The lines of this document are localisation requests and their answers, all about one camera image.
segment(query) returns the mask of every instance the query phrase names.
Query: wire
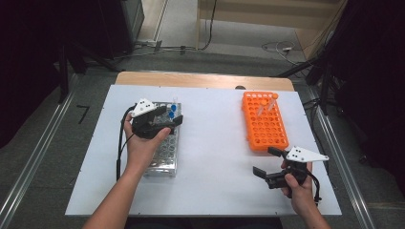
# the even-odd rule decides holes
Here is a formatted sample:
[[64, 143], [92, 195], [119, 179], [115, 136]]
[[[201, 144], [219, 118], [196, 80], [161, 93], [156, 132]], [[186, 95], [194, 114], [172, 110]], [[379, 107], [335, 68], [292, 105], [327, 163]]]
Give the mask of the wire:
[[[310, 115], [309, 115], [310, 129], [312, 130], [313, 135], [315, 136], [317, 142], [319, 143], [319, 146], [321, 147], [321, 154], [326, 156], [327, 154], [326, 154], [324, 145], [322, 144], [321, 138], [319, 137], [319, 135], [315, 132], [315, 127], [314, 127], [315, 115], [316, 115], [316, 112], [318, 110], [320, 102], [321, 102], [320, 98], [314, 98], [314, 99], [312, 99], [310, 101], [307, 101], [307, 102], [303, 103], [303, 106], [305, 107], [305, 106], [313, 103], [311, 107], [305, 108], [305, 110], [310, 109]], [[326, 160], [326, 161], [324, 161], [324, 163], [325, 163], [325, 168], [327, 170], [327, 174], [329, 175], [329, 162]]]
[[[214, 7], [212, 9], [212, 14], [211, 14], [211, 20], [210, 20], [210, 25], [209, 25], [209, 38], [208, 41], [206, 42], [205, 46], [201, 49], [196, 49], [195, 47], [189, 47], [189, 46], [163, 46], [163, 47], [154, 47], [154, 46], [148, 46], [150, 48], [162, 48], [162, 49], [166, 49], [166, 51], [164, 52], [169, 52], [169, 50], [174, 50], [174, 51], [184, 51], [184, 50], [188, 50], [188, 51], [204, 51], [208, 48], [208, 46], [211, 44], [211, 40], [212, 40], [212, 25], [214, 23], [214, 16], [215, 16], [215, 10], [217, 8], [217, 1], [215, 0], [214, 2]], [[151, 52], [151, 53], [144, 53], [144, 54], [139, 54], [139, 55], [146, 55], [146, 54], [155, 54], [155, 53], [162, 53], [162, 52]]]
[[[281, 54], [280, 53], [280, 51], [279, 51], [279, 49], [278, 49], [278, 45], [280, 44], [281, 42], [277, 42], [277, 44], [276, 44], [276, 51], [277, 51], [277, 53], [279, 53], [279, 55], [281, 56], [281, 57], [283, 57], [286, 61], [288, 61], [289, 63], [291, 63], [291, 64], [293, 64], [293, 65], [298, 65], [297, 63], [295, 63], [295, 62], [292, 62], [292, 61], [290, 61], [288, 58], [287, 58], [287, 54], [288, 54], [288, 52], [287, 52], [287, 54], [286, 55], [283, 55], [283, 54]], [[290, 42], [293, 46], [291, 47], [291, 48], [294, 48], [295, 47], [295, 44], [293, 43], [293, 42]]]
[[[325, 35], [325, 32], [327, 32], [327, 31], [331, 28], [331, 26], [337, 21], [337, 18], [336, 18], [336, 17], [337, 17], [337, 15], [340, 13], [340, 11], [343, 9], [343, 5], [344, 5], [344, 4], [340, 5], [339, 10], [337, 10], [336, 14], [334, 15], [333, 19], [331, 20], [331, 22], [330, 22], [330, 24], [327, 26], [327, 28], [326, 28], [324, 31], [322, 31], [322, 33], [319, 34], [319, 36], [316, 37], [316, 39], [313, 40], [313, 42], [312, 42], [310, 45], [307, 45], [306, 47], [304, 47], [304, 48], [302, 49], [302, 51], [306, 50], [306, 49], [307, 49], [308, 47], [310, 47], [310, 46], [313, 46], [313, 45], [316, 43], [317, 40], [319, 40], [323, 35]], [[325, 48], [325, 46], [326, 46], [327, 39], [328, 39], [328, 37], [325, 39], [324, 48]]]
[[205, 44], [205, 46], [202, 49], [199, 49], [200, 51], [206, 50], [208, 48], [209, 44], [211, 44], [211, 39], [212, 39], [212, 24], [214, 23], [214, 15], [215, 15], [215, 9], [217, 8], [217, 0], [214, 2], [214, 8], [212, 9], [212, 14], [211, 14], [211, 23], [209, 25], [209, 38], [208, 42]]
[[147, 52], [147, 53], [140, 53], [140, 54], [130, 54], [126, 55], [125, 57], [131, 57], [131, 56], [144, 56], [144, 55], [150, 55], [150, 54], [159, 54], [159, 53], [164, 53], [164, 52], [182, 52], [183, 50], [162, 50], [158, 52]]
[[130, 108], [128, 108], [123, 116], [123, 118], [121, 119], [121, 125], [119, 128], [119, 140], [118, 140], [118, 157], [117, 157], [117, 180], [119, 180], [120, 177], [120, 173], [121, 173], [121, 155], [122, 155], [122, 151], [126, 145], [126, 143], [128, 142], [128, 140], [133, 136], [131, 135], [130, 137], [128, 137], [128, 139], [126, 139], [125, 143], [123, 146], [122, 145], [122, 133], [124, 131], [124, 123], [125, 123], [125, 118], [128, 115], [129, 112], [133, 111], [135, 109], [135, 107], [137, 106], [137, 104], [135, 104], [135, 106], [132, 106]]
[[[206, 9], [208, 9], [208, 1], [205, 1], [205, 8]], [[204, 20], [204, 41], [205, 41], [205, 44], [206, 44], [206, 42], [207, 42], [207, 35], [208, 35], [208, 32], [206, 31], [206, 22], [207, 22], [207, 20], [206, 20], [206, 18], [207, 18], [207, 16], [206, 16], [206, 13], [207, 13], [207, 11], [205, 11], [205, 20]]]
[[308, 169], [307, 169], [307, 174], [310, 177], [312, 177], [313, 183], [315, 184], [316, 191], [315, 191], [315, 197], [313, 198], [313, 200], [315, 201], [316, 206], [318, 206], [319, 201], [322, 200], [319, 197], [319, 192], [320, 192], [320, 189], [321, 189], [321, 185], [319, 183], [318, 178], [316, 178], [316, 176], [313, 173], [311, 173], [310, 170], [308, 170]]

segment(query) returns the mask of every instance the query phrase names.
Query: white board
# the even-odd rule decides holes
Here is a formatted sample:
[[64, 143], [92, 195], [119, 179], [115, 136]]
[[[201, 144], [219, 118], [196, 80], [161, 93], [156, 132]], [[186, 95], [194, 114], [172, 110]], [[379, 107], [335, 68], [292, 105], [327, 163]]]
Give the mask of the white board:
[[[250, 151], [241, 109], [243, 93], [242, 90], [111, 86], [66, 215], [91, 215], [115, 184], [119, 122], [127, 108], [141, 98], [159, 102], [176, 98], [184, 118], [176, 177], [143, 177], [130, 215], [295, 214], [290, 199], [280, 190], [268, 189], [263, 179], [252, 174], [252, 166], [268, 173], [280, 172], [282, 159]], [[287, 150], [296, 145], [318, 153], [298, 93], [276, 93], [290, 144]], [[121, 163], [126, 164], [126, 154], [122, 154]], [[321, 184], [321, 213], [341, 215], [322, 162], [313, 164], [313, 173]]]

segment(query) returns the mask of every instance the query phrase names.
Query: hand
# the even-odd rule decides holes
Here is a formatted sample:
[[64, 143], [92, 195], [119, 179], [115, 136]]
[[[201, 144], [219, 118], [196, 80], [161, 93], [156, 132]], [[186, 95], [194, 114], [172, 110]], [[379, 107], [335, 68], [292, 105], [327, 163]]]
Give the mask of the hand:
[[170, 134], [170, 128], [162, 129], [153, 139], [144, 139], [133, 134], [131, 119], [128, 114], [124, 123], [126, 139], [130, 137], [127, 142], [128, 158], [124, 174], [141, 176], [150, 165], [155, 151]]
[[[285, 169], [286, 167], [286, 162], [283, 161], [281, 168]], [[307, 168], [309, 171], [312, 171], [311, 162], [307, 163]], [[299, 185], [297, 179], [291, 174], [286, 174], [285, 179], [292, 190], [291, 205], [294, 211], [303, 218], [309, 213], [309, 210], [316, 209], [317, 211], [315, 201], [313, 200], [312, 178], [307, 176], [302, 185]], [[287, 196], [288, 188], [283, 188], [282, 192]]]

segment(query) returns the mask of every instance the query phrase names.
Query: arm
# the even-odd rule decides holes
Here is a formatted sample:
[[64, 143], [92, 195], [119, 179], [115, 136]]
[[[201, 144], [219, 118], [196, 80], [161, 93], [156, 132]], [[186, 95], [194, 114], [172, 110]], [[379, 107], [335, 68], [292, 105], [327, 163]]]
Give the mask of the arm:
[[[124, 124], [127, 139], [132, 135], [130, 121], [131, 116], [127, 115]], [[124, 228], [138, 183], [155, 151], [169, 133], [170, 129], [165, 128], [150, 140], [136, 135], [128, 140], [128, 159], [124, 173], [83, 228]]]
[[[308, 169], [312, 171], [312, 163], [308, 163]], [[292, 190], [292, 208], [304, 220], [307, 228], [330, 228], [313, 200], [312, 178], [307, 176], [301, 186], [291, 174], [287, 174], [285, 179]], [[288, 195], [288, 189], [285, 188], [282, 191], [284, 195]]]

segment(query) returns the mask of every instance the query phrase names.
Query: black cable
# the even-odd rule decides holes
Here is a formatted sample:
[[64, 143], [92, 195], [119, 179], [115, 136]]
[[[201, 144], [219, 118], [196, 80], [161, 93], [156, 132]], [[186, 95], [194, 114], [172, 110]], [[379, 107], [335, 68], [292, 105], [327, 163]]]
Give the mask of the black cable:
[[135, 106], [132, 106], [130, 108], [128, 108], [124, 114], [124, 117], [121, 119], [121, 126], [119, 128], [119, 140], [118, 140], [118, 157], [117, 157], [117, 180], [119, 180], [120, 174], [121, 174], [121, 155], [122, 155], [122, 151], [126, 145], [126, 143], [128, 142], [128, 140], [133, 136], [131, 135], [130, 137], [128, 137], [128, 139], [126, 139], [125, 143], [123, 146], [122, 145], [122, 133], [124, 131], [124, 124], [125, 124], [125, 118], [128, 115], [129, 112], [133, 111], [135, 109], [135, 107], [137, 106], [137, 104], [135, 104]]
[[[305, 48], [303, 48], [302, 51], [304, 51], [304, 50], [307, 49], [308, 47], [314, 45], [315, 42], [316, 42], [317, 40], [319, 40], [319, 39], [321, 38], [321, 36], [323, 36], [323, 35], [325, 34], [325, 32], [328, 31], [328, 30], [331, 28], [331, 26], [336, 22], [336, 17], [337, 17], [337, 15], [339, 14], [339, 12], [342, 10], [343, 5], [344, 5], [344, 4], [340, 5], [339, 10], [338, 10], [337, 13], [334, 15], [333, 19], [331, 20], [331, 22], [330, 22], [330, 24], [327, 26], [327, 28], [326, 28], [324, 31], [322, 31], [322, 33], [321, 33], [318, 37], [316, 37], [316, 39], [315, 39], [310, 45], [307, 45]], [[325, 46], [326, 46], [327, 40], [328, 40], [328, 36], [327, 36], [327, 38], [325, 38], [324, 48], [325, 48]]]
[[[314, 67], [314, 68], [321, 68], [321, 67], [319, 67], [319, 66], [316, 66], [316, 65], [314, 65], [314, 64], [312, 64], [309, 60], [307, 60], [307, 61], [298, 61], [298, 62], [293, 62], [293, 61], [291, 61], [291, 60], [289, 60], [288, 58], [287, 58], [287, 55], [289, 54], [289, 51], [287, 51], [285, 54], [282, 54], [279, 50], [278, 50], [278, 44], [283, 44], [283, 43], [285, 43], [285, 42], [289, 42], [292, 46], [292, 48], [294, 48], [295, 47], [295, 44], [294, 44], [294, 42], [291, 42], [291, 41], [277, 41], [277, 42], [267, 42], [267, 43], [265, 43], [265, 44], [263, 44], [262, 45], [262, 50], [264, 50], [264, 51], [266, 51], [266, 52], [277, 52], [281, 57], [283, 57], [288, 63], [290, 63], [290, 64], [292, 64], [292, 66], [291, 66], [291, 68], [290, 69], [292, 69], [292, 68], [294, 68], [295, 66], [299, 66], [299, 65], [301, 65], [301, 64], [304, 64], [304, 63], [309, 63], [310, 64], [310, 66], [309, 67], [307, 67], [307, 68], [305, 68], [304, 70], [307, 70], [308, 68], [311, 68], [311, 67]], [[268, 50], [267, 49], [267, 46], [266, 45], [268, 45], [268, 44], [276, 44], [276, 51], [270, 51], [270, 50]], [[291, 51], [302, 51], [302, 50], [300, 50], [300, 49], [298, 49], [298, 50], [295, 50], [295, 49], [291, 49]]]
[[315, 191], [315, 197], [313, 198], [313, 200], [315, 201], [316, 206], [318, 206], [319, 201], [322, 200], [322, 199], [319, 197], [319, 192], [320, 192], [320, 190], [321, 190], [321, 185], [320, 185], [320, 183], [319, 183], [318, 178], [316, 178], [316, 176], [315, 176], [313, 173], [311, 173], [308, 169], [307, 169], [307, 174], [308, 174], [310, 177], [312, 177], [313, 183], [315, 184], [316, 191]]
[[189, 47], [189, 46], [162, 46], [162, 47], [158, 47], [160, 49], [167, 49], [167, 50], [174, 50], [174, 51], [184, 51], [184, 50], [189, 50], [189, 51], [204, 51], [208, 48], [208, 46], [211, 44], [211, 40], [212, 40], [212, 25], [214, 23], [214, 15], [215, 15], [215, 9], [217, 8], [217, 0], [215, 0], [214, 2], [214, 8], [212, 9], [212, 14], [211, 14], [211, 22], [209, 25], [209, 38], [207, 43], [205, 44], [205, 46], [201, 49], [197, 49], [195, 47]]
[[[311, 107], [305, 108], [305, 111], [310, 109], [310, 115], [309, 115], [310, 129], [312, 130], [313, 135], [315, 136], [317, 142], [319, 143], [319, 146], [321, 147], [321, 154], [326, 156], [327, 153], [325, 151], [324, 145], [322, 144], [321, 138], [319, 137], [319, 135], [315, 132], [315, 127], [314, 127], [315, 115], [316, 115], [316, 111], [319, 107], [320, 101], [321, 100], [319, 98], [314, 98], [310, 101], [304, 102], [303, 106], [305, 108], [305, 106], [309, 105], [310, 103], [313, 103], [313, 105]], [[327, 175], [329, 175], [329, 162], [326, 160], [326, 161], [324, 161], [324, 164], [325, 164], [325, 168], [327, 170]]]

